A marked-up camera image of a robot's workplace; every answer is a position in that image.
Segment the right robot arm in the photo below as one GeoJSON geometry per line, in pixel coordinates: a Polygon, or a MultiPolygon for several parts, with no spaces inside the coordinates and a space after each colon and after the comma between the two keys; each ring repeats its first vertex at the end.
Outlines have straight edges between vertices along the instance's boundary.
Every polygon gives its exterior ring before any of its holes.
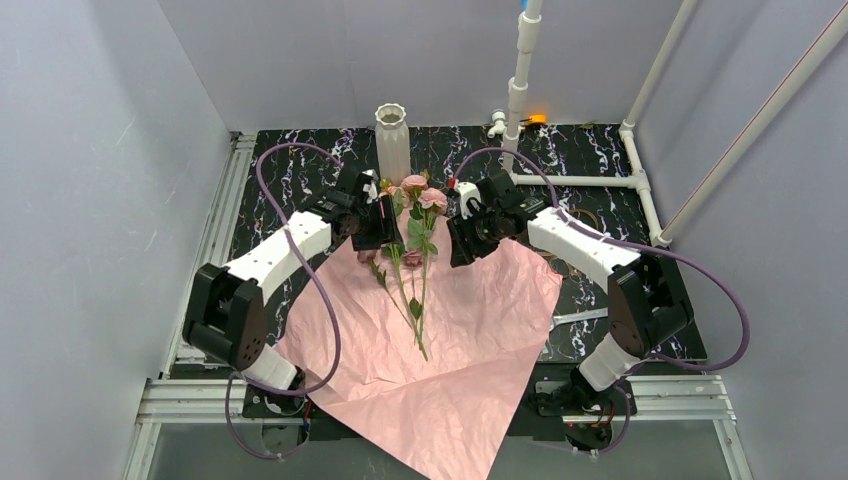
{"type": "Polygon", "coordinates": [[[507,238],[524,238],[603,288],[608,331],[571,373],[587,396],[609,390],[660,344],[694,320],[675,260],[614,245],[551,201],[523,194],[506,173],[476,183],[452,180],[460,211],[448,221],[452,267],[488,256],[507,238]]]}

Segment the white ribbed vase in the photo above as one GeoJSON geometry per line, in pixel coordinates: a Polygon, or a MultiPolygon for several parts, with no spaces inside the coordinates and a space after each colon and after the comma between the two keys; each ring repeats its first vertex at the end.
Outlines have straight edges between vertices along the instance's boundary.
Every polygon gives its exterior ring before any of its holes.
{"type": "Polygon", "coordinates": [[[399,184],[411,174],[406,110],[397,103],[385,103],[377,108],[375,119],[375,144],[380,175],[392,184],[399,184]]]}

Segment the pink rose flower bunch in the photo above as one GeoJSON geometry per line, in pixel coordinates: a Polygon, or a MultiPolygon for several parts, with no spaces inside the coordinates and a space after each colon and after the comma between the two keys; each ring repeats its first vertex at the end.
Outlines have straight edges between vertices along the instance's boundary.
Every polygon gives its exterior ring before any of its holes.
{"type": "Polygon", "coordinates": [[[391,198],[397,219],[404,213],[408,215],[406,235],[400,244],[382,248],[383,256],[390,261],[391,270],[387,272],[389,291],[399,305],[406,310],[414,341],[425,360],[429,354],[424,339],[425,303],[428,292],[428,274],[431,260],[439,255],[434,241],[437,219],[447,211],[447,196],[441,190],[429,185],[429,175],[407,176],[400,184],[392,184],[388,179],[380,181],[383,196],[391,198]],[[420,249],[424,253],[421,268],[406,268],[401,261],[402,255],[409,250],[420,249]]]}

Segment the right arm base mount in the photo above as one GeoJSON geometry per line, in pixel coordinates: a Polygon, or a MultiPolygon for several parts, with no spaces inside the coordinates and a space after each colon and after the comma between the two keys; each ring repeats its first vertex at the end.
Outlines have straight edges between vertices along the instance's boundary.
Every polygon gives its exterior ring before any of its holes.
{"type": "Polygon", "coordinates": [[[631,384],[627,381],[598,393],[570,381],[542,380],[527,393],[522,405],[544,432],[542,442],[566,442],[574,451],[598,455],[619,442],[614,421],[629,422],[638,412],[631,384]]]}

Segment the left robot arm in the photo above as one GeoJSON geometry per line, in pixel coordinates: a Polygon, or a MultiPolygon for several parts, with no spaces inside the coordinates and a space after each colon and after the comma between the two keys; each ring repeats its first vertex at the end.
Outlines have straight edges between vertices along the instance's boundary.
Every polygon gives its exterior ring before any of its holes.
{"type": "Polygon", "coordinates": [[[297,367],[266,342],[266,306],[309,259],[350,240],[356,251],[397,244],[392,201],[380,194],[373,170],[345,167],[334,185],[309,197],[284,225],[248,253],[194,275],[182,338],[232,367],[249,383],[275,394],[297,395],[297,367]]]}

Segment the pink wrapping paper sheet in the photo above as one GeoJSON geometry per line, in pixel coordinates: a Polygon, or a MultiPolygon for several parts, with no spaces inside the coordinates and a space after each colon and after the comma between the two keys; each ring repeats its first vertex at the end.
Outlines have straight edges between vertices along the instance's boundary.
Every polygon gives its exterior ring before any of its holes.
{"type": "Polygon", "coordinates": [[[444,219],[434,241],[428,360],[350,245],[298,295],[276,349],[306,372],[320,409],[396,459],[431,479],[484,479],[548,338],[562,278],[512,240],[452,268],[444,219]]]}

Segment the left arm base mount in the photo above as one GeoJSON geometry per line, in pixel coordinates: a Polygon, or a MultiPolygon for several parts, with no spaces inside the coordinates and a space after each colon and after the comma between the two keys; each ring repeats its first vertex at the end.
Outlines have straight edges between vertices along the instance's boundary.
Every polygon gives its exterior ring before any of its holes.
{"type": "Polygon", "coordinates": [[[242,407],[242,416],[253,419],[271,418],[325,418],[328,414],[308,397],[272,394],[248,385],[242,407]]]}

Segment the brown ribbon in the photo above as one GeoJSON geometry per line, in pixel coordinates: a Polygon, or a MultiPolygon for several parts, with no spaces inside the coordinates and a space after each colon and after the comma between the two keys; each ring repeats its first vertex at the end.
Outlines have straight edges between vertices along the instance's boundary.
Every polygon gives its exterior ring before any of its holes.
{"type": "Polygon", "coordinates": [[[544,210],[532,222],[530,241],[536,248],[564,260],[596,283],[606,281],[608,273],[597,256],[598,243],[563,221],[556,209],[544,210]]]}

